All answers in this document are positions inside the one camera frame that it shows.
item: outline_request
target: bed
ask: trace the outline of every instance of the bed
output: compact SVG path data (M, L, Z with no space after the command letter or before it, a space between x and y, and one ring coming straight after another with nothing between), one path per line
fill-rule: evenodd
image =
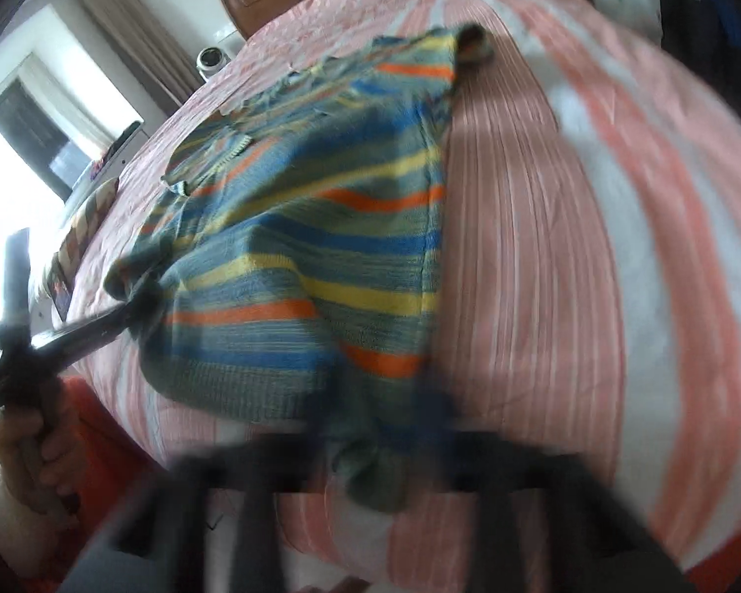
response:
M239 56L144 145L88 248L69 318L103 309L187 134L291 70L377 35L482 24L443 144L435 364L463 416L582 453L682 566L741 531L741 124L681 65L583 0L223 0ZM253 434L146 384L128 334L75 368L152 457ZM281 498L294 548L423 592L463 581L472 501L362 510L328 481ZM520 523L542 586L536 494Z

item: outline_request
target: striped sweater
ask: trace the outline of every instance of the striped sweater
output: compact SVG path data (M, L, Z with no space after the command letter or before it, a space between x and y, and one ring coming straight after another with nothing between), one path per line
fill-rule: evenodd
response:
M299 417L344 363L332 465L357 499L396 508L404 460L375 429L411 416L438 302L440 138L456 69L488 53L476 26L377 38L191 132L105 282L119 299L148 277L164 290L133 333L148 382L269 422Z

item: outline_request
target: human hand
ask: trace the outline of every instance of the human hand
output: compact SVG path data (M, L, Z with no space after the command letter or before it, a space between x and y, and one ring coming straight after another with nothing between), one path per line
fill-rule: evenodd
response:
M64 390L57 407L57 426L40 447L43 464L38 474L38 485L54 488L64 497L74 493L82 481L87 462L85 447L77 430L77 411ZM33 510L38 510L37 485L25 466L20 441L35 437L42 427L43 419L37 410L6 406L0 412L0 470L3 480L13 497Z

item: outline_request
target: curtain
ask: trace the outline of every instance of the curtain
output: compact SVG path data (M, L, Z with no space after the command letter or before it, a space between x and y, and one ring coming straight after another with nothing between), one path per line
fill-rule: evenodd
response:
M81 0L107 35L178 108L203 84L184 50L140 0Z
M92 160L99 159L110 148L115 136L110 136L72 100L33 53L24 59L16 76L49 119Z

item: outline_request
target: sweater sleeve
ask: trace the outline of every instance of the sweater sleeve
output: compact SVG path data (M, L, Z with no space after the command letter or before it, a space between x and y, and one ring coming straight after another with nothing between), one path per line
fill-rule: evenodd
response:
M58 535L64 530L57 528L49 516L33 512L14 499L0 472L0 555L16 575L39 575L54 555Z

